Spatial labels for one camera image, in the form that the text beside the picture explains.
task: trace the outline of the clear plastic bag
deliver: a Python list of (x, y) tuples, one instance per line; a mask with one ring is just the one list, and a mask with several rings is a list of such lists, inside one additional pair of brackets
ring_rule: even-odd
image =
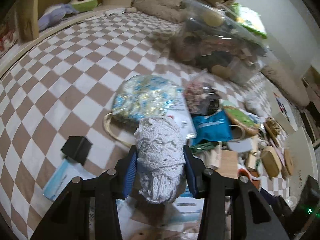
[(219, 109), (221, 98), (215, 89), (206, 81), (207, 70), (201, 71), (192, 78), (185, 90), (184, 96), (191, 114), (211, 115)]
[(186, 19), (172, 43), (181, 61), (239, 85), (265, 66), (268, 49), (262, 39), (227, 17), (227, 8), (211, 8), (196, 0), (184, 0), (182, 6)]

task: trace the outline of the screw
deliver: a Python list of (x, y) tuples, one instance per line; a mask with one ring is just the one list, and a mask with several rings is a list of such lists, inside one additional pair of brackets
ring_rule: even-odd
[(211, 175), (213, 173), (213, 169), (210, 169), (210, 168), (205, 168), (203, 170), (204, 174), (205, 175)]
[(73, 179), (72, 179), (72, 182), (73, 183), (79, 183), (81, 181), (81, 178), (80, 177), (74, 177)]
[(248, 177), (246, 177), (246, 176), (241, 176), (241, 177), (240, 177), (240, 180), (241, 180), (242, 182), (244, 182), (244, 183), (247, 183), (247, 182), (249, 181)]
[(115, 169), (109, 169), (107, 170), (108, 175), (116, 175), (117, 171)]

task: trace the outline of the blue floral package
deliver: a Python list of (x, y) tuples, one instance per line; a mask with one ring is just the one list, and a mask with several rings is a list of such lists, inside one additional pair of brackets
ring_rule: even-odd
[(141, 118), (163, 116), (182, 88), (168, 79), (137, 75), (125, 83), (116, 95), (112, 115), (122, 121), (138, 123)]
[(192, 145), (199, 144), (202, 140), (210, 142), (232, 140), (230, 121), (226, 113), (221, 110), (211, 116), (198, 115), (193, 118), (197, 137), (192, 140)]

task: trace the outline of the white wall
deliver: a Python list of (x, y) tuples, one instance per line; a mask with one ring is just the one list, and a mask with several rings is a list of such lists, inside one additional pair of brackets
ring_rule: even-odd
[(320, 49), (318, 49), (316, 55), (311, 60), (311, 65), (320, 73)]
[(320, 45), (320, 29), (304, 3), (301, 0), (236, 1), (261, 15), (270, 49), (301, 77)]

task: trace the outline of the cardboard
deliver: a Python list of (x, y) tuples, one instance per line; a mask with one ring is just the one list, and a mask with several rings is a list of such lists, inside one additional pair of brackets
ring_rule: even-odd
[(319, 181), (316, 155), (309, 136), (299, 127), (289, 135), (285, 147), (290, 150), (294, 171), (289, 179), (290, 196), (298, 200), (308, 175)]
[(287, 134), (294, 133), (298, 127), (288, 101), (270, 84), (267, 83), (265, 89), (271, 106), (271, 116), (279, 123)]
[(234, 151), (222, 150), (220, 168), (215, 170), (221, 176), (238, 178), (238, 156)]

